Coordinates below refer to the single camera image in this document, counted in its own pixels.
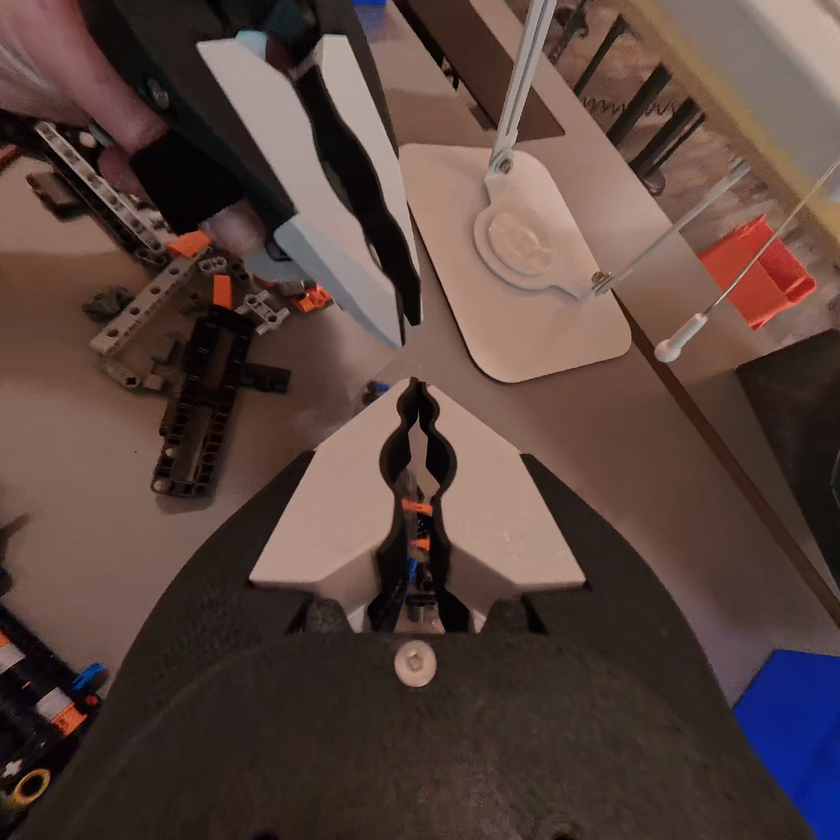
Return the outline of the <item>orange plastic bin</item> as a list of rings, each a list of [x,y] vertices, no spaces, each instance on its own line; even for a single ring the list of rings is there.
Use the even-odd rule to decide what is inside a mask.
[[[766,214],[736,226],[717,242],[696,252],[710,277],[726,290],[771,237]],[[751,330],[763,328],[782,311],[797,306],[816,290],[816,281],[780,240],[774,241],[728,294],[727,300]]]

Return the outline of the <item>white lamp stand base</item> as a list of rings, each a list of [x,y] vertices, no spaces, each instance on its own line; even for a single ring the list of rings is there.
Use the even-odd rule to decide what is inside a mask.
[[[505,384],[625,354],[612,293],[591,291],[595,258],[549,169],[515,150],[408,143],[406,197],[471,360]]]

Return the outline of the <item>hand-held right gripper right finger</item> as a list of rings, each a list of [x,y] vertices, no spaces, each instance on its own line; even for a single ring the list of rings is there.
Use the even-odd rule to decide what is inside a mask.
[[[430,562],[446,632],[479,632],[497,602],[581,588],[585,573],[522,454],[422,383],[431,499]]]

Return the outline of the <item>long grey lego beam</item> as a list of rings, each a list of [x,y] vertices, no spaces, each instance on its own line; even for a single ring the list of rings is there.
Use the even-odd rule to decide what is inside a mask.
[[[65,177],[88,211],[132,257],[152,268],[163,268],[170,261],[164,243],[158,238],[147,216],[132,201],[100,177],[87,158],[57,127],[46,121],[32,126],[49,161]]]

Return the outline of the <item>large black lego frame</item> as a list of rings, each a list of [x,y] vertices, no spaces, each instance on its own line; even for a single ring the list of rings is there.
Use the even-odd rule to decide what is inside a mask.
[[[245,316],[215,304],[195,321],[161,420],[154,494],[204,499],[212,493],[254,330]]]

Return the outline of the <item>grey lego cross connector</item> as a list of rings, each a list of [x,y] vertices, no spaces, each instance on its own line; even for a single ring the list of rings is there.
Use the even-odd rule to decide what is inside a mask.
[[[289,317],[287,308],[274,309],[271,305],[269,290],[245,295],[242,303],[234,310],[237,315],[252,321],[257,336],[278,330]]]

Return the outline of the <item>person's left hand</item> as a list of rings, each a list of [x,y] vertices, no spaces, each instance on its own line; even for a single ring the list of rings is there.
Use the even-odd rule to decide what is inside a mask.
[[[244,258],[266,228],[235,178],[177,137],[113,68],[88,31],[78,2],[2,1],[2,110],[86,127],[111,143],[98,169],[116,189],[155,205],[177,233],[201,228]]]

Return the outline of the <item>partly built lego chassis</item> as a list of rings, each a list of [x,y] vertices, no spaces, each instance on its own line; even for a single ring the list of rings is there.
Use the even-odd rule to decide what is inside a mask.
[[[57,782],[95,721],[106,675],[72,668],[1,604],[1,838]]]

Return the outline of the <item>pile of loose lego pieces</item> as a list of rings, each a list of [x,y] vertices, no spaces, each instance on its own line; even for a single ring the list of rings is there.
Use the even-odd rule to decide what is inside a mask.
[[[28,183],[42,204],[57,218],[62,217],[61,213],[63,210],[69,209],[72,214],[80,212],[93,217],[101,227],[106,229],[90,214],[87,206],[69,186],[65,177],[57,171],[57,168],[53,164],[51,164],[51,167],[52,169],[49,172],[41,172],[27,177]],[[146,216],[151,224],[151,216]],[[185,234],[167,243],[162,242],[166,246],[171,261],[178,256],[194,256],[206,246],[212,247],[210,239],[203,231]],[[193,278],[204,277],[210,279],[213,286],[213,304],[223,308],[233,309],[236,301],[241,301],[242,303],[245,295],[252,293],[239,295],[234,292],[234,287],[241,287],[244,291],[251,291],[256,289],[256,280],[247,272],[241,261],[227,260],[224,256],[219,255],[213,247],[212,249],[213,251],[210,256],[200,259],[198,262],[197,273]],[[152,279],[164,268],[152,268],[145,264],[143,265],[148,270],[154,270]],[[187,285],[192,280],[187,281],[184,288],[187,288]],[[267,285],[263,285],[259,291],[264,289],[268,289]],[[82,305],[82,310],[87,314],[89,319],[101,323],[102,330],[107,323],[118,316],[131,303],[138,293],[139,291],[134,293],[123,287],[110,286],[85,302]],[[128,390],[143,389],[150,392],[162,392],[164,390],[165,380],[162,375],[151,372],[146,376],[141,376],[139,373],[131,371],[118,360],[119,353],[105,358],[99,356],[101,369],[104,373]]]

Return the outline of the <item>heap of small lego pins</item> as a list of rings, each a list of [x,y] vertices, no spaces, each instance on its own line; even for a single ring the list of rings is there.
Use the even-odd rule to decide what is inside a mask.
[[[386,507],[391,520],[374,552],[380,588],[365,609],[365,619],[373,632],[390,633],[403,609],[416,620],[424,608],[437,606],[437,596],[430,556],[433,511],[411,467],[409,436],[419,418],[419,380],[411,377],[381,396],[395,397],[396,426],[386,436],[377,464],[391,494]]]

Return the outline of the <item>blue container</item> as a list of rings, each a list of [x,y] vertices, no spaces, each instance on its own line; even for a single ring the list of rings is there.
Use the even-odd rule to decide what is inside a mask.
[[[814,835],[838,839],[839,657],[773,651],[734,714]]]

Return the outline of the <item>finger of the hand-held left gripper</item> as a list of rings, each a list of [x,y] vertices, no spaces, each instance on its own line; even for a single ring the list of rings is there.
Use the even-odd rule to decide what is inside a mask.
[[[396,290],[329,183],[291,82],[236,38],[200,41],[196,49],[295,207],[271,241],[369,333],[403,347]]]
[[[296,68],[318,155],[390,282],[400,325],[423,319],[417,252],[396,147],[346,35],[322,35]]]

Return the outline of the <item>black metal chair frame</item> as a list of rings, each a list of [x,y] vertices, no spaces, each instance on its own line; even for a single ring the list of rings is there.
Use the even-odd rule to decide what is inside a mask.
[[[616,2],[558,2],[546,57],[654,197],[705,116]]]

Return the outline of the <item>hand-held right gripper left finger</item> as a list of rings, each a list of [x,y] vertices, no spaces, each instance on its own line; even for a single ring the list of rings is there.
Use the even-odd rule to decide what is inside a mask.
[[[249,580],[306,592],[392,632],[408,586],[408,543],[395,484],[410,462],[419,381],[393,385],[314,450]]]

